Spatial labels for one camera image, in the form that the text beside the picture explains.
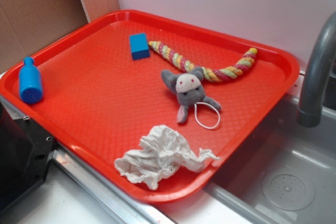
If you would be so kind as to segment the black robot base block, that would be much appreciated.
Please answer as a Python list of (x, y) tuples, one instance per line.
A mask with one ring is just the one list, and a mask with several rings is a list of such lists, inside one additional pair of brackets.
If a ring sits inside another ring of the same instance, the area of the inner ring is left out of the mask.
[(45, 182), (55, 142), (34, 119), (13, 119), (1, 105), (2, 214)]

